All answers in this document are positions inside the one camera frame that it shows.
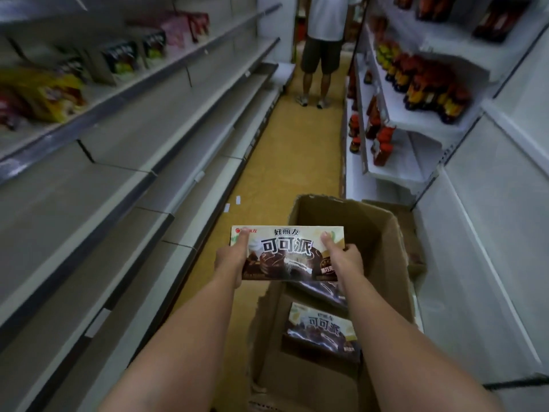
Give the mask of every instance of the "floor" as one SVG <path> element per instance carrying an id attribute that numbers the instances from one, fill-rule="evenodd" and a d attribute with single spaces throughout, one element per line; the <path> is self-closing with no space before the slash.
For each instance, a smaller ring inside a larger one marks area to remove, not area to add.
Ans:
<path id="1" fill-rule="evenodd" d="M 228 243 L 235 224 L 285 225 L 295 198 L 300 194 L 338 196 L 340 175 L 339 132 L 344 83 L 349 55 L 342 55 L 339 71 L 332 76 L 329 98 L 332 106 L 318 110 L 320 67 L 313 78 L 306 108 L 294 102 L 301 92 L 303 74 L 296 67 L 286 95 L 281 96 L 271 120 L 228 200 L 230 210 L 222 213 L 190 273 L 174 307 L 193 297 L 212 274 L 215 252 Z M 237 195 L 241 204 L 236 205 Z M 268 283 L 244 281 L 236 291 L 224 353 L 222 375 L 214 407 L 218 412 L 242 412 L 248 393 L 246 380 L 247 334 L 255 314 L 257 298 Z"/>

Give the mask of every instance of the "shoe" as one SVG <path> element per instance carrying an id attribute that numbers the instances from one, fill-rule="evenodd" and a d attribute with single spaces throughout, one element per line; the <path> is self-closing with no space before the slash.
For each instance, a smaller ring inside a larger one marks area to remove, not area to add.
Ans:
<path id="1" fill-rule="evenodd" d="M 306 107 L 309 104 L 309 99 L 306 96 L 296 96 L 295 101 L 302 107 Z"/>
<path id="2" fill-rule="evenodd" d="M 316 108 L 318 108 L 319 110 L 322 110 L 324 108 L 328 108 L 328 101 L 326 101 L 326 99 L 324 100 L 320 100 L 319 103 L 316 105 Z"/>

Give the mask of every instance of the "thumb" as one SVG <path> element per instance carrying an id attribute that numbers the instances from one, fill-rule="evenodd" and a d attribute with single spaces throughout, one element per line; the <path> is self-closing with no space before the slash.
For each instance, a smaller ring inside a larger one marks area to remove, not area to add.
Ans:
<path id="1" fill-rule="evenodd" d="M 250 230 L 247 228 L 242 228 L 238 234 L 237 242 L 235 246 L 242 247 L 246 249 L 248 247 L 248 239 L 250 238 Z"/>
<path id="2" fill-rule="evenodd" d="M 329 233 L 327 233 L 326 231 L 324 231 L 321 235 L 320 235 L 320 240 L 322 241 L 322 244 L 324 244 L 324 246 L 326 247 L 326 249 L 329 250 L 330 254 L 332 254 L 332 252 L 335 250 L 335 249 L 339 249 L 339 247 L 337 247 L 334 243 L 334 241 L 332 240 L 332 235 L 330 235 Z"/>

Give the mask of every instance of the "standing person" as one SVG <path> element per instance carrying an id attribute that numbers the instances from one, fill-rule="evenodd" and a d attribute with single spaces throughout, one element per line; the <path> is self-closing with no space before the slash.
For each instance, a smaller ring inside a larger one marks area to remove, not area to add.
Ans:
<path id="1" fill-rule="evenodd" d="M 100 412 L 208 412 L 249 235 L 243 228 L 234 246 L 218 249 L 214 278 L 162 325 Z M 327 233 L 321 239 L 346 293 L 382 412 L 503 412 L 494 395 L 377 293 L 356 246 L 344 251 Z"/>
<path id="2" fill-rule="evenodd" d="M 306 0 L 305 28 L 307 40 L 301 57 L 303 94 L 296 101 L 303 107 L 309 104 L 312 74 L 322 63 L 320 101 L 317 107 L 326 108 L 326 95 L 332 82 L 332 74 L 339 68 L 343 37 L 348 38 L 355 5 L 361 0 Z"/>

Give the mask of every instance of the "right hand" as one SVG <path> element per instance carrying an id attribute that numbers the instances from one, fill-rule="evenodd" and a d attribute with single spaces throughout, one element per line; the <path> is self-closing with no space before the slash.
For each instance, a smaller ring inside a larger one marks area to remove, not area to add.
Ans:
<path id="1" fill-rule="evenodd" d="M 362 256 L 354 244 L 348 244 L 347 249 L 343 250 L 335 245 L 331 235 L 326 232 L 321 234 L 320 240 L 330 252 L 335 274 L 343 286 L 345 286 L 345 278 L 351 275 L 364 276 Z"/>

